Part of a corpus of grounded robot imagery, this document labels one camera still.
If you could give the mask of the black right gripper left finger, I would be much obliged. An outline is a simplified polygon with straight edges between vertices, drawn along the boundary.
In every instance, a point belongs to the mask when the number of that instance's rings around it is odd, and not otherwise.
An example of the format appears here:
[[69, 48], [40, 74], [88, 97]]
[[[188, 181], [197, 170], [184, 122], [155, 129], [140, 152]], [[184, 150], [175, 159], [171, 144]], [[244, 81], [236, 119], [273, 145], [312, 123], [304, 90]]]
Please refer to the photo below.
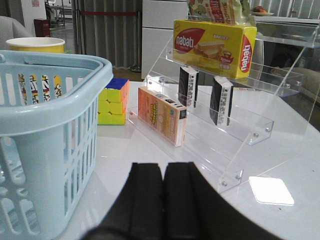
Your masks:
[[156, 163], [131, 165], [127, 180], [87, 240], [161, 240], [163, 238], [162, 173]]

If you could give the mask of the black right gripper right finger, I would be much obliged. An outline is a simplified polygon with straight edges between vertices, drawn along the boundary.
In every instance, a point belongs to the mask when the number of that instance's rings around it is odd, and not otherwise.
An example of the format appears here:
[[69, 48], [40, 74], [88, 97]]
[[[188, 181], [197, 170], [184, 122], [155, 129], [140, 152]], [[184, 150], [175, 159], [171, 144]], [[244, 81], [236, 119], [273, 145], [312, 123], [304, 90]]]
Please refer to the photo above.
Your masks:
[[165, 239], [276, 240], [231, 206], [192, 162], [171, 162], [164, 175]]

